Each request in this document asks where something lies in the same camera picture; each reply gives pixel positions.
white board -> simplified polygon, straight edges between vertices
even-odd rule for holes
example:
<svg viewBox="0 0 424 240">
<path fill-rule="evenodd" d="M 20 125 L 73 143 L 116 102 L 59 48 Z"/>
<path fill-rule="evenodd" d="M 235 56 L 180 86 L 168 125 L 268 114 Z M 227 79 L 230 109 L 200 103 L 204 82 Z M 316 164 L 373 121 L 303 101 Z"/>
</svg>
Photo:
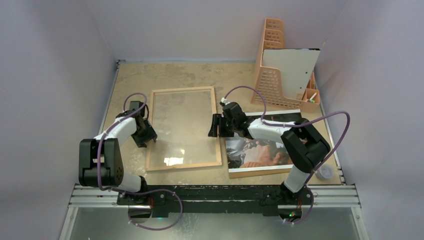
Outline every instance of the white board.
<svg viewBox="0 0 424 240">
<path fill-rule="evenodd" d="M 319 55 L 319 49 L 265 49 L 262 66 L 279 69 L 284 97 L 301 100 Z"/>
</svg>

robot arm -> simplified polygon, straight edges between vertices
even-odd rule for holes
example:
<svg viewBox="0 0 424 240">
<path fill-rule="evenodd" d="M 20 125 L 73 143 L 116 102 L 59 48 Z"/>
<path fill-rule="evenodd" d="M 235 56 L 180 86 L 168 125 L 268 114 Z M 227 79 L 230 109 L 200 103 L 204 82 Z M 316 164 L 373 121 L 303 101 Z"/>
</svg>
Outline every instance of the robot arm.
<svg viewBox="0 0 424 240">
<path fill-rule="evenodd" d="M 222 115 L 213 115 L 209 137 L 233 137 L 234 133 L 237 133 L 243 138 L 271 140 L 284 144 L 294 165 L 281 184 L 281 191 L 285 195 L 294 197 L 298 194 L 313 169 L 330 152 L 330 145 L 312 125 L 301 128 L 268 126 L 260 118 L 247 117 L 236 102 L 226 102 L 223 99 L 221 105 Z M 308 120 L 303 118 L 294 124 L 306 122 Z"/>
<path fill-rule="evenodd" d="M 122 120 L 143 105 L 140 101 L 131 101 L 129 110 L 116 116 L 114 122 L 121 122 L 114 127 L 105 137 L 101 147 L 102 159 L 97 159 L 99 141 L 102 134 L 94 138 L 83 139 L 79 143 L 79 183 L 82 186 L 98 187 L 97 164 L 101 161 L 101 182 L 105 186 L 115 189 L 140 192 L 146 188 L 146 181 L 142 176 L 124 172 L 121 158 L 120 146 L 124 144 L 129 136 L 132 137 L 137 147 L 145 148 L 150 140 L 156 142 L 157 134 L 147 119 L 144 119 L 145 108 L 133 117 Z"/>
</svg>

black cable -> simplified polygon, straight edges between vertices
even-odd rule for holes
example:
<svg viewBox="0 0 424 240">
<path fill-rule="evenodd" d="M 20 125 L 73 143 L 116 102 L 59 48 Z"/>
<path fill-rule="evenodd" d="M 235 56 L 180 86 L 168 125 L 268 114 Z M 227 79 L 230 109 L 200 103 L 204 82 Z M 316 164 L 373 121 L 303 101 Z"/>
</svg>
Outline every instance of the black cable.
<svg viewBox="0 0 424 240">
<path fill-rule="evenodd" d="M 147 110 L 147 117 L 146 117 L 146 119 L 149 119 L 149 113 L 150 113 L 150 111 L 149 111 L 149 107 L 147 106 L 147 104 L 146 104 L 146 110 Z"/>
</svg>

wooden picture frame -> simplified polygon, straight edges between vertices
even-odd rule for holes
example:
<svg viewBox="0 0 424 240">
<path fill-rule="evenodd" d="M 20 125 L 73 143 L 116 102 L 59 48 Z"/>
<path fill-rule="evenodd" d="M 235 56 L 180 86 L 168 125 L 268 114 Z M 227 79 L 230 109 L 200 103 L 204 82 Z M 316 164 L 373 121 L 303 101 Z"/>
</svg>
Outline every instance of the wooden picture frame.
<svg viewBox="0 0 424 240">
<path fill-rule="evenodd" d="M 155 128 L 155 99 L 157 96 L 160 95 L 166 95 L 166 94 L 183 94 L 183 93 L 195 93 L 195 92 L 207 92 L 210 93 L 210 108 L 212 114 L 217 113 L 217 105 L 215 100 L 215 90 L 213 86 L 202 86 L 202 87 L 185 87 L 185 88 L 172 88 L 172 89 L 159 89 L 159 90 L 153 90 L 151 91 L 150 95 L 150 116 L 149 116 L 149 122 L 155 129 L 158 137 L 158 141 L 160 138 L 166 138 L 166 135 L 161 131 L 160 129 Z M 204 125 L 204 128 L 209 131 L 210 124 L 212 122 L 209 122 L 208 124 Z M 204 163 L 183 163 L 183 164 L 174 164 L 174 165 L 167 165 L 167 166 L 152 166 L 152 148 L 154 147 L 153 144 L 156 144 L 155 142 L 150 141 L 147 144 L 147 153 L 146 153 L 146 165 L 145 169 L 146 171 L 162 171 L 162 170 L 177 170 L 177 169 L 190 169 L 190 168 L 201 168 L 201 167 L 213 167 L 213 166 L 221 166 L 222 165 L 222 157 L 221 157 L 221 146 L 220 146 L 220 138 L 216 137 L 214 139 L 214 149 L 216 154 L 216 161 L 214 162 L 204 162 Z"/>
</svg>

black clamp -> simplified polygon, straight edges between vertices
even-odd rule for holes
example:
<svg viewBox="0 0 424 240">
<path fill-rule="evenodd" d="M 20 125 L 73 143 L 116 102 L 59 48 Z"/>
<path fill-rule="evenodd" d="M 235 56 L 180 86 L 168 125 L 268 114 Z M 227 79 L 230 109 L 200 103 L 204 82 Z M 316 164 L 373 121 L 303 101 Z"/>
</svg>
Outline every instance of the black clamp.
<svg viewBox="0 0 424 240">
<path fill-rule="evenodd" d="M 135 110 L 139 109 L 142 105 L 143 102 L 141 101 L 131 101 L 129 103 L 129 110 L 118 114 L 116 117 L 120 118 L 128 116 L 132 114 Z M 133 118 L 135 118 L 137 130 L 133 134 L 131 134 L 131 137 L 139 148 L 146 148 L 146 143 L 148 141 L 153 140 L 154 142 L 156 142 L 156 139 L 158 138 L 158 135 L 156 134 L 150 122 L 147 119 L 144 119 L 146 109 L 148 112 L 149 107 L 147 105 L 143 107 L 143 109 L 141 109 L 136 115 L 133 116 Z"/>
</svg>

